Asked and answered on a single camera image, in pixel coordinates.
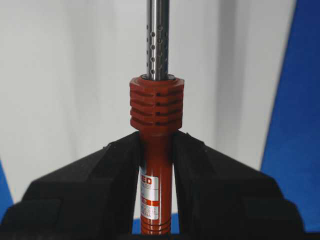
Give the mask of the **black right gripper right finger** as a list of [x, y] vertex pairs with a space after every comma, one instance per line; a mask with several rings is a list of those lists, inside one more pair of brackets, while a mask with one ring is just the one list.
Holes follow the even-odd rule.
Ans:
[[276, 181], [183, 132], [173, 137], [179, 230], [192, 240], [301, 240]]

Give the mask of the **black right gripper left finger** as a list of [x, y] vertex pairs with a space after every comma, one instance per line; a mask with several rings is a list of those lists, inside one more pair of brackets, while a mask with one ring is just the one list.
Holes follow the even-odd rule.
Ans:
[[132, 232], [140, 161], [134, 132], [34, 180], [0, 225], [3, 240], [115, 240]]

